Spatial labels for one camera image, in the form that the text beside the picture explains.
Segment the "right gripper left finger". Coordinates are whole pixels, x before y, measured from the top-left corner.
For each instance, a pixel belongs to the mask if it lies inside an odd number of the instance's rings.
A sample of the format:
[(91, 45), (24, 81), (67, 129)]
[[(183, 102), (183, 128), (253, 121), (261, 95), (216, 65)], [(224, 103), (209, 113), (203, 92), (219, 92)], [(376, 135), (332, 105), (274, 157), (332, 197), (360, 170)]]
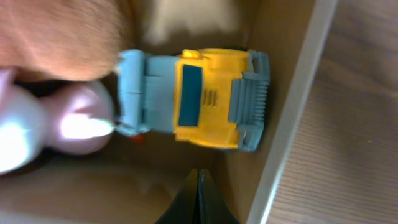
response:
[(195, 224), (197, 222), (198, 171), (187, 176), (169, 208), (155, 224)]

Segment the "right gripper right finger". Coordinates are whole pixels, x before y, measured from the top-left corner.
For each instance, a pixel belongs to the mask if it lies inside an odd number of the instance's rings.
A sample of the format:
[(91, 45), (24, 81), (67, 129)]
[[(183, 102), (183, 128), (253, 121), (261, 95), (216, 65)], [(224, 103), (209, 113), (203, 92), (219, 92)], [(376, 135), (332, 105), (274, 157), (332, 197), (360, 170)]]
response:
[(198, 173), (196, 203), (197, 224), (239, 224), (207, 169)]

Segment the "white cardboard box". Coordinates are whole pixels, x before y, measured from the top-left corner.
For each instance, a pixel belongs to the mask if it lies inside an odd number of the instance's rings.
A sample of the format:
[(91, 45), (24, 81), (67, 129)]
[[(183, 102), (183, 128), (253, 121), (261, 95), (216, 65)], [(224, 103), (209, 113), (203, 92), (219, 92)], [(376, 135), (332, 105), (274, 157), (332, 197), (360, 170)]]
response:
[(194, 168), (208, 168), (240, 223), (264, 223), (307, 100), (336, 1), (133, 1), (134, 45), (153, 53), (245, 46), (271, 58), (257, 152), (214, 152), (161, 134), (116, 136), (99, 157), (45, 156), (1, 179), (2, 223), (156, 223)]

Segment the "yellow grey toy truck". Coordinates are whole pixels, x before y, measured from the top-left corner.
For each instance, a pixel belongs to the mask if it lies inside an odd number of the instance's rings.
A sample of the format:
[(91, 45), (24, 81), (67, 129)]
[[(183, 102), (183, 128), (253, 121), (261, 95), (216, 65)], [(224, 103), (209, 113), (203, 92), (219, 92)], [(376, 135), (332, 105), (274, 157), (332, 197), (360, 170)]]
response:
[(118, 132), (172, 133), (215, 149), (255, 151), (265, 129), (269, 56), (256, 50), (120, 53)]

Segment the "pink duck toy with hat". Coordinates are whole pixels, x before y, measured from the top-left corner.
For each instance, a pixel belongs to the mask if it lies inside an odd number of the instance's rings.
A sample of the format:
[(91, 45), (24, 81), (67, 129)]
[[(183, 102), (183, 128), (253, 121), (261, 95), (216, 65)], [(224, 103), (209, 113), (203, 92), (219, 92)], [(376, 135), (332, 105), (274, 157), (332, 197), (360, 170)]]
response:
[(73, 82), (36, 97), (1, 69), (1, 173), (33, 161), (45, 147), (85, 155), (99, 151), (116, 125), (111, 96), (99, 81)]

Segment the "brown plush bear toy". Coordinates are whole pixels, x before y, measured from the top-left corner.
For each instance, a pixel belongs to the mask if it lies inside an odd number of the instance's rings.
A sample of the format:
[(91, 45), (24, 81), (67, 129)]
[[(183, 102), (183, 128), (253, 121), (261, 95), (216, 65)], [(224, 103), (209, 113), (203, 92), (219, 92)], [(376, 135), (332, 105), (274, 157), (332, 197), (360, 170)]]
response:
[(87, 81), (111, 73), (134, 45), (125, 0), (1, 0), (1, 69), (28, 82)]

